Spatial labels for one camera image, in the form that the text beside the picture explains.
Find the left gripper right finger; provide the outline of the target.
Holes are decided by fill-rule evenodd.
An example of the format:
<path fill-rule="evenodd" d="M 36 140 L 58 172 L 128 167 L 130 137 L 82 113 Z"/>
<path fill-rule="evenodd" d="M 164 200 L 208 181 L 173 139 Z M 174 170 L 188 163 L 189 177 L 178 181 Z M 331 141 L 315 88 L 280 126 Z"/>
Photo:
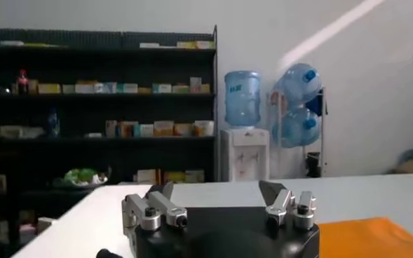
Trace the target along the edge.
<path fill-rule="evenodd" d="M 293 224 L 300 231 L 311 230 L 315 224 L 316 197 L 303 191 L 296 200 L 293 191 L 283 184 L 259 181 L 259 190 L 266 203 L 267 224 L 271 230 Z"/>

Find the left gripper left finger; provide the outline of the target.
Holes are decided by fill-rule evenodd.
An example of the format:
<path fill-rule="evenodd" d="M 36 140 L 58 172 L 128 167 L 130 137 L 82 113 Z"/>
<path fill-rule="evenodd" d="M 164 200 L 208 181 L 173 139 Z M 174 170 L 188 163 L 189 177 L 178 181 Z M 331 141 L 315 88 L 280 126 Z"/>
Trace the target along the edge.
<path fill-rule="evenodd" d="M 131 245 L 137 245 L 138 233 L 156 233 L 163 226 L 177 230 L 187 228 L 187 209 L 170 200 L 173 187 L 169 182 L 161 191 L 150 190 L 144 198 L 134 193 L 121 201 L 123 234 Z"/>

